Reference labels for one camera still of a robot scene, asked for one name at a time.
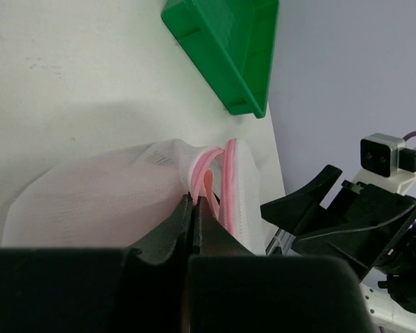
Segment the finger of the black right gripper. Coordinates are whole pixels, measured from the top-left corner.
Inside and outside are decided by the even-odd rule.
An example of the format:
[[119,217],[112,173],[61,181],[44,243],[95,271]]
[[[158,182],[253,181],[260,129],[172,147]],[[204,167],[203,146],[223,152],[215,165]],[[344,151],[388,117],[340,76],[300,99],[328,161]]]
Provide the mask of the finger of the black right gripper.
[[326,165],[301,189],[261,205],[262,218],[294,236],[300,236],[310,220],[320,211],[320,203],[341,174],[339,168]]

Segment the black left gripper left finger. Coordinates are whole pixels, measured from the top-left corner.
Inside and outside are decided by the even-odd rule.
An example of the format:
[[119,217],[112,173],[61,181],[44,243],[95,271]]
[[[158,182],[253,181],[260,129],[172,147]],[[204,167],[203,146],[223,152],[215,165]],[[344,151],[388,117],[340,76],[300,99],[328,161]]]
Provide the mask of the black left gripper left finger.
[[179,332],[192,212],[121,248],[0,248],[0,332]]

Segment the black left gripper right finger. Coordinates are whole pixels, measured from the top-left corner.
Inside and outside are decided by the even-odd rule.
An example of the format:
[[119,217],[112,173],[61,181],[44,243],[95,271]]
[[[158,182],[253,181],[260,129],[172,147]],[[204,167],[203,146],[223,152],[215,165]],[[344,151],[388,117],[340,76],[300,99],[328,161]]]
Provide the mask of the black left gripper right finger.
[[186,330],[369,332],[371,320],[347,263],[331,257],[249,254],[201,198],[194,209]]

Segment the pink bra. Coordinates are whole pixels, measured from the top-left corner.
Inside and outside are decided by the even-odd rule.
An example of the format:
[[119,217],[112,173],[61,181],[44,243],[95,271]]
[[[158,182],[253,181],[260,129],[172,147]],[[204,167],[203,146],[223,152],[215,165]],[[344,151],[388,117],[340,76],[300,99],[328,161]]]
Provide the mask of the pink bra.
[[203,175],[203,182],[201,185],[201,195],[208,201],[208,205],[212,213],[219,216],[219,200],[214,193],[214,174],[211,169],[208,169]]

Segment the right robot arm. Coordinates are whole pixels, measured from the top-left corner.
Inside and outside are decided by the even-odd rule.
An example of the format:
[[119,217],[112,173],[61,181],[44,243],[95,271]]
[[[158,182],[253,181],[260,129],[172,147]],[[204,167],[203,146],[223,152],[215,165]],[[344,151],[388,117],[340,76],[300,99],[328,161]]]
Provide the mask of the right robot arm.
[[263,219],[278,228],[267,250],[335,257],[359,280],[374,269],[382,272],[377,287],[385,297],[363,289],[370,313],[382,330],[416,332],[416,198],[408,195],[416,173],[384,178],[362,170],[322,207],[340,175],[328,165],[301,189],[261,206]]

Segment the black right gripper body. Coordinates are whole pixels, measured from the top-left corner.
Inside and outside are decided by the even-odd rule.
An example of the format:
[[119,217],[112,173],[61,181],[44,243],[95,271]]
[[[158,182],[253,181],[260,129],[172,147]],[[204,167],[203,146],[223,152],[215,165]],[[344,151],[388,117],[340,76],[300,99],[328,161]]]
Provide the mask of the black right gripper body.
[[298,236],[300,255],[344,260],[360,280],[376,268],[385,275],[416,271],[416,198],[366,185],[338,224]]

